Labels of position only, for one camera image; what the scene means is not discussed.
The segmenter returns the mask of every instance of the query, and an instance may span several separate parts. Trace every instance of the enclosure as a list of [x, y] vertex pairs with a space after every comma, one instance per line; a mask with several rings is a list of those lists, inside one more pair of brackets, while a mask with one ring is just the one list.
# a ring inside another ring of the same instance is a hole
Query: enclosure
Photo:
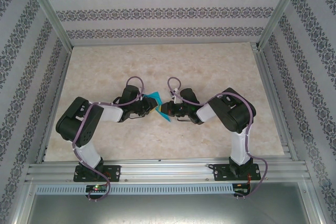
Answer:
[[[336, 222], [336, 0], [0, 3], [0, 223]], [[200, 102], [229, 87], [251, 102], [250, 151], [268, 163], [258, 191], [236, 200], [238, 182], [208, 168], [229, 164], [219, 119], [153, 111], [99, 123], [92, 141], [121, 169], [88, 202], [56, 122], [76, 97], [112, 102], [130, 76], [163, 103], [171, 76]]]

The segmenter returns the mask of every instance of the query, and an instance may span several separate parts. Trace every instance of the beige table surface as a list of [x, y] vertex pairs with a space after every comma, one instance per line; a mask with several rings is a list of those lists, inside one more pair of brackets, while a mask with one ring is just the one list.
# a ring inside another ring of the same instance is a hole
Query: beige table surface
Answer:
[[[56, 133], [56, 121], [82, 96], [112, 102], [130, 76], [139, 76], [145, 93], [169, 101], [167, 79], [178, 77], [200, 102], [232, 87], [256, 108], [250, 138], [254, 155], [283, 150], [249, 43], [75, 47], [70, 59], [45, 161], [75, 161], [71, 144]], [[138, 80], [130, 84], [140, 87]], [[230, 132], [218, 118], [202, 125], [169, 123], [157, 112], [123, 123], [100, 122], [92, 138], [104, 160], [228, 157]]]

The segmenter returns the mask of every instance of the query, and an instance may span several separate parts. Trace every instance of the black mounting bracket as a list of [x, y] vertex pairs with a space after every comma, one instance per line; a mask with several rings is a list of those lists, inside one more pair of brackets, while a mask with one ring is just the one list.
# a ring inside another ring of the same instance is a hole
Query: black mounting bracket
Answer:
[[[103, 165], [102, 173], [107, 176], [110, 182], [119, 182], [121, 166]], [[101, 176], [91, 176], [86, 167], [77, 165], [74, 174], [74, 182], [106, 182], [106, 180]]]
[[213, 170], [215, 181], [261, 180], [258, 164], [249, 165], [249, 168], [239, 176], [231, 171], [230, 164], [214, 164], [208, 167]]

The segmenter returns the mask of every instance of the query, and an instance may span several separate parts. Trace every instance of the blue object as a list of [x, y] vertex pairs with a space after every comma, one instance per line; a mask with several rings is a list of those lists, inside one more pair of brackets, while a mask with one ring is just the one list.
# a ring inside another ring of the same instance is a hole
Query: blue object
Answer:
[[151, 94], [145, 94], [144, 97], [151, 97], [151, 98], [156, 99], [156, 102], [157, 102], [157, 104], [158, 104], [159, 106], [157, 106], [157, 107], [155, 108], [155, 110], [158, 111], [158, 113], [159, 113], [160, 115], [162, 115], [163, 118], [165, 118], [166, 120], [168, 120], [168, 121], [170, 122], [170, 118], [169, 118], [169, 116], [167, 116], [166, 114], [163, 114], [163, 113], [159, 110], [160, 106], [162, 105], [162, 101], [161, 101], [161, 98], [160, 98], [160, 94], [159, 94], [158, 92], [154, 92], [154, 93], [151, 93]]

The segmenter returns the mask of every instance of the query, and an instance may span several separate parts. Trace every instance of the patterned wallpaper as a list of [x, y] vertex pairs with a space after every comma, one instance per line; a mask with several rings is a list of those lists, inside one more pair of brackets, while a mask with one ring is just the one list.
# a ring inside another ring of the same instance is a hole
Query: patterned wallpaper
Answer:
[[0, 0], [0, 223], [46, 132], [66, 52], [37, 0]]
[[73, 45], [257, 42], [279, 0], [50, 0]]
[[336, 0], [291, 0], [264, 48], [291, 138], [336, 223]]

